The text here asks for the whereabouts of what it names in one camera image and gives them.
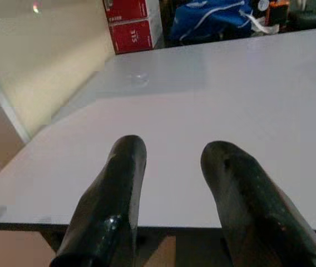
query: blue bag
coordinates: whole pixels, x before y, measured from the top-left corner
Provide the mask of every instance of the blue bag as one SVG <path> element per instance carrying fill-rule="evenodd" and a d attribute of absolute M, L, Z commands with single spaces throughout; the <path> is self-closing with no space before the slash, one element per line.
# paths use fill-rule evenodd
<path fill-rule="evenodd" d="M 193 0 L 176 9 L 171 40 L 207 38 L 228 26 L 251 31 L 250 0 Z"/>

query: orange object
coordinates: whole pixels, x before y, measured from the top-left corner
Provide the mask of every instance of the orange object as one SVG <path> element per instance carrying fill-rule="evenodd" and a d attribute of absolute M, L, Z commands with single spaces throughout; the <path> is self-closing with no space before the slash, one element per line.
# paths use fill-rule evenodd
<path fill-rule="evenodd" d="M 288 18 L 289 5 L 289 0 L 270 2 L 265 17 L 265 24 L 267 26 L 285 24 Z"/>

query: table surface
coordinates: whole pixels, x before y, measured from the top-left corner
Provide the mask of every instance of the table surface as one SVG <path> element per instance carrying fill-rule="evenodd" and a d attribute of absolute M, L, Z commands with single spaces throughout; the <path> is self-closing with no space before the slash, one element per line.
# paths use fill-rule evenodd
<path fill-rule="evenodd" d="M 204 146 L 255 156 L 316 229 L 316 31 L 116 56 L 0 173 L 0 223 L 68 224 L 113 143 L 147 146 L 140 226 L 220 227 Z"/>

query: red box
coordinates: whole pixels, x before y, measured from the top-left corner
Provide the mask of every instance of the red box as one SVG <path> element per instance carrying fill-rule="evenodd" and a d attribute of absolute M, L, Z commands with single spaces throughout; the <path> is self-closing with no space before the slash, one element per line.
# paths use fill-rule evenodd
<path fill-rule="evenodd" d="M 109 23 L 150 17 L 159 10 L 159 0 L 103 0 Z"/>
<path fill-rule="evenodd" d="M 160 13 L 150 18 L 110 24 L 116 54 L 151 50 L 162 35 Z"/>

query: white tabletop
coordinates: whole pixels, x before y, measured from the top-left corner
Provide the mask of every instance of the white tabletop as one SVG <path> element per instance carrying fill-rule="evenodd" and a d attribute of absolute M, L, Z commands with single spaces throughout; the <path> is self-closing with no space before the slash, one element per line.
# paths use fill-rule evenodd
<path fill-rule="evenodd" d="M 226 140 L 316 229 L 316 31 L 117 56 L 56 120 L 0 173 L 0 223 L 68 224 L 113 143 L 136 134 L 139 225 L 220 227 L 200 155 Z"/>

